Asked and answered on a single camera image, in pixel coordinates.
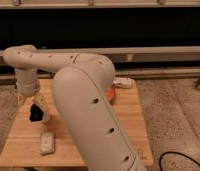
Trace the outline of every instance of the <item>screw hole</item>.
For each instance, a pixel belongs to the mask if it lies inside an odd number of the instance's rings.
[[[123,160],[123,163],[127,162],[129,160],[129,156],[126,156]]]
[[[99,99],[94,99],[91,104],[97,104],[99,102]]]
[[[108,130],[108,134],[112,134],[114,132],[114,128]]]

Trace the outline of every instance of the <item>black object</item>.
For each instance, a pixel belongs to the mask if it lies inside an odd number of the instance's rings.
[[[24,169],[26,170],[26,171],[37,171],[35,168],[33,168],[33,167],[24,167]]]
[[[36,104],[33,104],[31,106],[30,112],[31,114],[29,119],[31,122],[37,122],[42,120],[43,111]]]
[[[162,168],[162,159],[163,159],[164,156],[166,156],[166,155],[168,155],[168,154],[177,154],[177,155],[179,155],[179,156],[183,156],[183,157],[185,157],[185,158],[191,160],[191,161],[194,162],[197,166],[200,167],[200,163],[199,163],[198,161],[196,161],[195,159],[193,159],[192,157],[190,157],[190,156],[188,156],[188,155],[186,155],[186,154],[183,154],[183,153],[180,153],[180,152],[176,152],[176,151],[167,151],[167,152],[163,153],[163,154],[160,156],[160,158],[159,158],[159,168],[160,168],[161,171],[163,171],[163,168]]]

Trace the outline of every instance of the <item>speckled floor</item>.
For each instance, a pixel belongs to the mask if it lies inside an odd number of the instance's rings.
[[[159,156],[169,150],[186,153],[200,162],[200,91],[195,84],[196,79],[137,81],[154,157],[149,171],[159,171]],[[14,86],[0,86],[0,152],[17,107],[14,94]],[[176,155],[166,156],[162,164],[165,171],[200,171],[194,163]]]

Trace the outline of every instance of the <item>power cord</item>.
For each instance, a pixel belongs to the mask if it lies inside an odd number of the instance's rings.
[[[192,162],[194,162],[196,165],[198,165],[200,167],[200,163],[198,161],[196,161],[195,159],[193,159],[192,157],[190,157],[190,156],[188,156],[186,154],[183,154],[183,153],[180,153],[180,152],[176,152],[176,151],[167,151],[167,152],[163,153],[159,158],[159,168],[160,168],[161,171],[164,171],[163,168],[162,168],[162,159],[167,154],[177,154],[179,156],[183,156],[183,157],[191,160]]]

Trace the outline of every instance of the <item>orange object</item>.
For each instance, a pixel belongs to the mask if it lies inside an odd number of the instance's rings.
[[[113,103],[113,101],[115,99],[115,87],[114,87],[114,85],[112,85],[110,88],[107,89],[105,95],[106,95],[108,101],[110,103]]]

